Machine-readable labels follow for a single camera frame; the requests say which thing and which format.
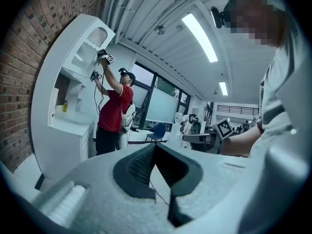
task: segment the white shelf unit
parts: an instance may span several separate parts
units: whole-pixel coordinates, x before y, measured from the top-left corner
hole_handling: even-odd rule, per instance
[[[50,182],[57,182],[89,157],[95,119],[80,111],[86,103],[84,89],[91,82],[97,51],[106,48],[114,35],[100,19],[80,14],[61,33],[42,64],[33,95],[31,131],[39,167]],[[60,106],[52,112],[59,73],[71,80],[66,113]]]

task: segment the chair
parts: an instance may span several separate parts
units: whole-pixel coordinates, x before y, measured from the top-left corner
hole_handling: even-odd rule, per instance
[[[162,138],[164,138],[164,136],[165,136],[166,129],[167,129],[167,125],[164,123],[159,123],[159,124],[155,125],[154,126],[154,133],[147,135],[145,141],[147,140],[148,137],[151,139],[154,139],[155,142],[157,140],[161,141]]]

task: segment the bottle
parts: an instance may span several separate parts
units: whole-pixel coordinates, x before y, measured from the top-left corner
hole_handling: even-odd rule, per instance
[[[66,113],[67,111],[67,105],[68,105],[68,102],[65,101],[64,104],[63,104],[63,108],[62,108],[62,111]]]

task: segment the white backpack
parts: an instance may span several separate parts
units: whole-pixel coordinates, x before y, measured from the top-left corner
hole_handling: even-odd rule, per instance
[[[122,109],[120,110],[121,110],[121,127],[127,132],[130,130],[133,123],[133,119],[136,116],[136,105],[133,103],[133,101],[131,101],[125,114],[123,114]]]

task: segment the black pants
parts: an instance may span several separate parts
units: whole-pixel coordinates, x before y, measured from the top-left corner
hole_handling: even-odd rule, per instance
[[[96,150],[97,155],[111,153],[115,151],[119,133],[106,131],[103,128],[97,127]]]

